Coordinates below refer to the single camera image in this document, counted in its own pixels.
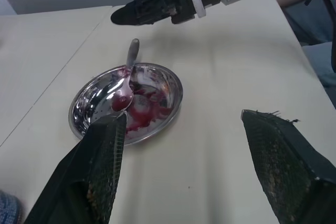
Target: stainless steel plate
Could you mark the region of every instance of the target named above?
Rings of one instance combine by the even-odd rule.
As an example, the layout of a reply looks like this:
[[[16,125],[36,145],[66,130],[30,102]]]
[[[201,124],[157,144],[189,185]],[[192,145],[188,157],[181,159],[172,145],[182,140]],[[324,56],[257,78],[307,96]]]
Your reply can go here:
[[[111,114],[111,99],[123,82],[123,66],[108,70],[87,83],[69,110],[70,128],[82,139],[89,125]],[[169,69],[139,63],[131,78],[134,100],[127,109],[125,145],[147,139],[165,128],[177,114],[183,97],[179,78]]]

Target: black cable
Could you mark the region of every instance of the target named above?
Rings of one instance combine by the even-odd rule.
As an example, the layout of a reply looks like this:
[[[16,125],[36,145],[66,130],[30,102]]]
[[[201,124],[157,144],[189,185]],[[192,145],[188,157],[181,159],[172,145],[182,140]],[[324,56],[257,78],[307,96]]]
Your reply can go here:
[[[331,46],[331,67],[332,70],[336,73],[336,11],[330,0],[323,0],[324,4],[330,15],[332,24],[333,24],[333,38]]]

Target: metal spoon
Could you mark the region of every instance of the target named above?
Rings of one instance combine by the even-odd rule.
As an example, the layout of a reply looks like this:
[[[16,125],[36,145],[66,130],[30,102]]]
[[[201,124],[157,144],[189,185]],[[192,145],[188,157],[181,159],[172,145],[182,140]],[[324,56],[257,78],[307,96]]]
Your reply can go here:
[[[135,60],[138,56],[140,42],[138,39],[132,40],[128,51],[127,62],[125,66],[125,77],[122,87],[116,91],[111,100],[111,108],[115,112],[125,111],[131,105],[134,93],[130,88],[130,79],[134,68]]]

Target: spoon handle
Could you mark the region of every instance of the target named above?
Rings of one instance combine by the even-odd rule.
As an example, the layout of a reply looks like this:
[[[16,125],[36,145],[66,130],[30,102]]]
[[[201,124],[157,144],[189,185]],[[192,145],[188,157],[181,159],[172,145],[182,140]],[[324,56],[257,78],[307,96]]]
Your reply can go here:
[[[126,67],[131,71],[133,70],[135,60],[138,56],[139,48],[140,48],[139,40],[138,39],[132,40],[130,49],[128,51],[127,62],[126,62]]]

